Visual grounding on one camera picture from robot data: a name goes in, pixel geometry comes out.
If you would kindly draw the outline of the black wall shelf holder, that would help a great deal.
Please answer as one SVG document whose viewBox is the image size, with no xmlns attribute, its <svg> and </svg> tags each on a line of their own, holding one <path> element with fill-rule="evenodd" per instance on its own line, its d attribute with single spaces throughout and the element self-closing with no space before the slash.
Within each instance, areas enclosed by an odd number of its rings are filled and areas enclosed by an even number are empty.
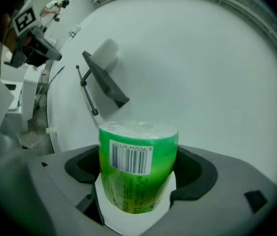
<svg viewBox="0 0 277 236">
<path fill-rule="evenodd" d="M 107 97 L 112 99 L 115 102 L 115 104 L 117 105 L 117 107 L 120 109 L 124 104 L 126 104 L 129 101 L 129 98 L 118 87 L 118 85 L 114 82 L 114 80 L 110 77 L 110 75 L 91 60 L 91 55 L 87 51 L 84 51 L 82 53 L 82 56 L 83 56 L 85 62 L 87 63 L 89 69 L 85 73 L 84 76 L 81 75 L 79 65 L 76 65 L 76 69 L 77 69 L 78 75 L 80 77 L 80 86 L 84 90 L 84 93 L 86 95 L 86 98 L 87 98 L 88 103 L 91 108 L 92 115 L 97 116 L 98 110 L 95 108 L 95 106 L 91 100 L 91 97 L 87 91 L 87 88 L 86 88 L 86 85 L 87 85 L 86 79 L 91 74 L 93 74 L 95 80 L 99 84 L 103 93 Z"/>
</svg>

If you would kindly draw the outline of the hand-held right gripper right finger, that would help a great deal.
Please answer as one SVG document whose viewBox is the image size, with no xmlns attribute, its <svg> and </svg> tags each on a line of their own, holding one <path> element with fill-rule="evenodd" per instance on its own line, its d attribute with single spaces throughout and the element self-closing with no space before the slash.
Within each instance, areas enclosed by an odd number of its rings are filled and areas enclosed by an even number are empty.
<svg viewBox="0 0 277 236">
<path fill-rule="evenodd" d="M 179 146 L 169 211 L 142 236 L 249 236 L 277 201 L 277 186 L 240 159 Z"/>
</svg>

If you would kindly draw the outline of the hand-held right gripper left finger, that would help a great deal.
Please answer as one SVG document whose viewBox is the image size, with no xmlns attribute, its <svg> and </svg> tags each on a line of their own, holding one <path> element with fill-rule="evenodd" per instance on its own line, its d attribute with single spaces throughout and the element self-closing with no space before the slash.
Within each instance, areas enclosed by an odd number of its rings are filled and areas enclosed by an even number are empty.
<svg viewBox="0 0 277 236">
<path fill-rule="evenodd" d="M 98 146 L 28 158 L 34 186 L 55 236 L 119 236 L 104 224 L 94 183 Z"/>
</svg>

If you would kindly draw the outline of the person's left forearm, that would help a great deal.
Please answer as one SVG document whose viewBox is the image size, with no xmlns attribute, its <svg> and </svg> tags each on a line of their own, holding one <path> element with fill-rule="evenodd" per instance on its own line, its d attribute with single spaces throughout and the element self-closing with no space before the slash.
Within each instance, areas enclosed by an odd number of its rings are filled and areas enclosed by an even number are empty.
<svg viewBox="0 0 277 236">
<path fill-rule="evenodd" d="M 17 35 L 12 26 L 9 14 L 3 14 L 0 22 L 1 37 L 0 42 L 11 52 L 14 53 L 17 45 Z"/>
</svg>

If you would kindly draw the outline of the white wall bracket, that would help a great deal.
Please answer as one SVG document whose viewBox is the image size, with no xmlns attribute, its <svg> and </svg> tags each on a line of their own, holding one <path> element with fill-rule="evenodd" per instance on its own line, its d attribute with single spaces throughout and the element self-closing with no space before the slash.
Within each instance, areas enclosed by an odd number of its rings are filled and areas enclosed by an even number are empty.
<svg viewBox="0 0 277 236">
<path fill-rule="evenodd" d="M 69 36 L 74 38 L 76 34 L 80 31 L 81 27 L 75 26 L 69 30 Z"/>
</svg>

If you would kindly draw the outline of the thin black rod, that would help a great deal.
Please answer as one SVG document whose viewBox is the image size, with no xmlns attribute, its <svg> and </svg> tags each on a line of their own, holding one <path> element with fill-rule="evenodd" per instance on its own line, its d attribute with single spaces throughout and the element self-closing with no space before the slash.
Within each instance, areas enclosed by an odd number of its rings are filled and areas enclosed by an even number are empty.
<svg viewBox="0 0 277 236">
<path fill-rule="evenodd" d="M 53 83 L 53 81 L 60 75 L 60 73 L 64 70 L 64 68 L 65 68 L 65 66 L 61 67 L 60 70 L 55 74 L 55 76 L 50 80 L 50 82 L 47 85 L 41 86 L 41 89 L 43 91 L 39 91 L 39 93 L 40 93 L 40 98 L 39 99 L 41 99 L 42 96 L 47 93 L 47 91 L 49 90 L 49 88 L 50 88 L 51 84 Z"/>
</svg>

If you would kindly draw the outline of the white toilet paper roll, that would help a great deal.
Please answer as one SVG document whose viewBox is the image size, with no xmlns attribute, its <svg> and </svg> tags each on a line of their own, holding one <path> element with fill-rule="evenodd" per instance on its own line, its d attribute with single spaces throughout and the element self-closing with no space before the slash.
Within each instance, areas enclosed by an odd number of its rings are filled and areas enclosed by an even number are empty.
<svg viewBox="0 0 277 236">
<path fill-rule="evenodd" d="M 108 38 L 91 55 L 91 61 L 105 70 L 116 64 L 118 51 L 119 47 L 117 43 L 113 39 Z"/>
</svg>

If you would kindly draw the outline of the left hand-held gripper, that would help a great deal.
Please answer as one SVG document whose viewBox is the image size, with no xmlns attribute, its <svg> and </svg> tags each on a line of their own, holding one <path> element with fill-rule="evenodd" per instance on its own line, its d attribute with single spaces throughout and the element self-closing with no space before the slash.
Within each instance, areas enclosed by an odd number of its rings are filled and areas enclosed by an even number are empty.
<svg viewBox="0 0 277 236">
<path fill-rule="evenodd" d="M 16 32 L 16 48 L 10 65 L 19 68 L 24 63 L 40 66 L 46 60 L 61 60 L 61 53 L 43 36 L 40 21 L 33 7 L 17 15 L 13 21 Z"/>
</svg>

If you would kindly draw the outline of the green toilet paper roll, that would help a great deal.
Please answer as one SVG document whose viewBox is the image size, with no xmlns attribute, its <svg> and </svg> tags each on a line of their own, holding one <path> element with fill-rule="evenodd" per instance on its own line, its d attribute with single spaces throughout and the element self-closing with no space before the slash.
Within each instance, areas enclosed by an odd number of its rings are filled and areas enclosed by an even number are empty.
<svg viewBox="0 0 277 236">
<path fill-rule="evenodd" d="M 107 200 L 130 214 L 153 211 L 174 168 L 178 129 L 149 121 L 109 121 L 98 131 Z"/>
</svg>

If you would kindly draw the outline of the white toilet with tank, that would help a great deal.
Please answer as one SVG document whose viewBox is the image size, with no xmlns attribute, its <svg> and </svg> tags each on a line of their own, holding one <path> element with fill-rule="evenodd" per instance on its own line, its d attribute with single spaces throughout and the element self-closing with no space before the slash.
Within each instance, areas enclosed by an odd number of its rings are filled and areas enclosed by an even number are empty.
<svg viewBox="0 0 277 236">
<path fill-rule="evenodd" d="M 20 68 L 5 66 L 0 79 L 14 96 L 5 119 L 16 133 L 28 131 L 28 121 L 33 116 L 37 86 L 44 67 L 24 64 Z"/>
</svg>

